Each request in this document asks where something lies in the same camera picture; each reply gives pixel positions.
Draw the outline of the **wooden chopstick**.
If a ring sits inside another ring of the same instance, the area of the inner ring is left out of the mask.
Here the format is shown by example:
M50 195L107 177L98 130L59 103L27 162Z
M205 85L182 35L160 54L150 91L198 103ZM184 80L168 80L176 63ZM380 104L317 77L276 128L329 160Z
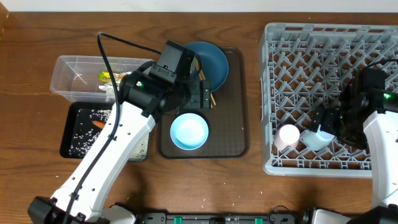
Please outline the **wooden chopstick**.
M199 69L200 80L206 80L206 77L204 76L203 70L201 69L201 65L200 65L199 59L196 59L196 65L195 66L196 66L197 69ZM216 101L214 99L214 96L213 96L212 92L210 92L210 99L211 99L210 105L211 105L211 108L212 108L212 107L216 106Z

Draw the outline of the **light blue plastic cup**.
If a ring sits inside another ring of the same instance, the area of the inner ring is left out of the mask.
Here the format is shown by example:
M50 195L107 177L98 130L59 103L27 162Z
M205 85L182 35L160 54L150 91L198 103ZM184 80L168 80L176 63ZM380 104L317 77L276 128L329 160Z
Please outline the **light blue plastic cup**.
M309 131L303 138L302 142L312 151L320 151L327 147L334 140L335 136L320 129L317 132Z

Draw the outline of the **dark blue plate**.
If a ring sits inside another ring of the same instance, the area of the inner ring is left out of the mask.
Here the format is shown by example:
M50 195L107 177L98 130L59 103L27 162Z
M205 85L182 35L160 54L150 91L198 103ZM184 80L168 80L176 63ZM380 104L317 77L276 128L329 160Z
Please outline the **dark blue plate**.
M229 63L225 53L209 42L190 42L184 47L199 55L201 70L211 83L211 91L218 90L226 81L229 73Z

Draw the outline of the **light blue bowl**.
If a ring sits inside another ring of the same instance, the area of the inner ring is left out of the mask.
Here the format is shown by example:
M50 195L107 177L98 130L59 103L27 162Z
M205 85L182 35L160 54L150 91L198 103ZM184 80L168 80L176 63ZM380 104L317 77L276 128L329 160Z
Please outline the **light blue bowl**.
M208 139L209 126L206 120L195 113L181 114L171 124L170 137L180 149L196 150Z

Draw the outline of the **pink plastic cup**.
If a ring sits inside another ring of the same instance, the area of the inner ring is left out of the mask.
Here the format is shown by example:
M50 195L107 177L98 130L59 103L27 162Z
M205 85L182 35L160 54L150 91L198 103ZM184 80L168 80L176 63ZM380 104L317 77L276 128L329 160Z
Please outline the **pink plastic cup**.
M280 151L290 147L296 148L300 139L299 129L292 125L283 125L274 135L274 145Z

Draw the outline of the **yellow orange snack wrapper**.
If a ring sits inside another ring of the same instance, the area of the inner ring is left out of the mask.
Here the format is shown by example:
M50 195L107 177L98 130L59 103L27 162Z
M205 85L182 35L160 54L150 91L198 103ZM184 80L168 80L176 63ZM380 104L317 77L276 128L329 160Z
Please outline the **yellow orange snack wrapper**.
M128 72L122 72L122 73L113 73L115 82L117 84L120 84L121 80L124 78L124 76L128 75ZM105 83L112 83L111 81L111 74L109 72L100 72L98 74L98 79L102 82Z

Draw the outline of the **orange carrot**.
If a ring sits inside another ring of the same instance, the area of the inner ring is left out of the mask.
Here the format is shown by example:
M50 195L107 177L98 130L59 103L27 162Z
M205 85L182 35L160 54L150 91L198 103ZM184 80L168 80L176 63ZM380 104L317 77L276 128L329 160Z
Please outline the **orange carrot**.
M102 122L102 121L92 121L92 123L93 123L96 127L100 128L100 129L103 129L103 128L105 127L105 123Z

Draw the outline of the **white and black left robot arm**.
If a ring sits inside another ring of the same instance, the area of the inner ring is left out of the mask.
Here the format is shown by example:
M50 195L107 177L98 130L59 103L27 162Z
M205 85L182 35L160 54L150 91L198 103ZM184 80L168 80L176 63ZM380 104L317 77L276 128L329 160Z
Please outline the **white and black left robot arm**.
M135 223L121 205L104 207L132 151L154 128L162 113L199 108L210 98L210 81L166 71L134 71L121 80L118 101L103 130L73 174L50 198L36 197L28 208L33 223Z

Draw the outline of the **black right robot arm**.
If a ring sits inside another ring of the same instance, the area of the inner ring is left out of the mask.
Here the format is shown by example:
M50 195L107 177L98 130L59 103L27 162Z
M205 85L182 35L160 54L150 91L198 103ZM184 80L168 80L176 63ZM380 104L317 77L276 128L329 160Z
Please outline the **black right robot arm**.
M397 223L397 93L386 91L386 73L362 69L341 92L339 108L319 106L310 130L334 135L339 142L371 155L371 209L347 217L314 209L307 223Z

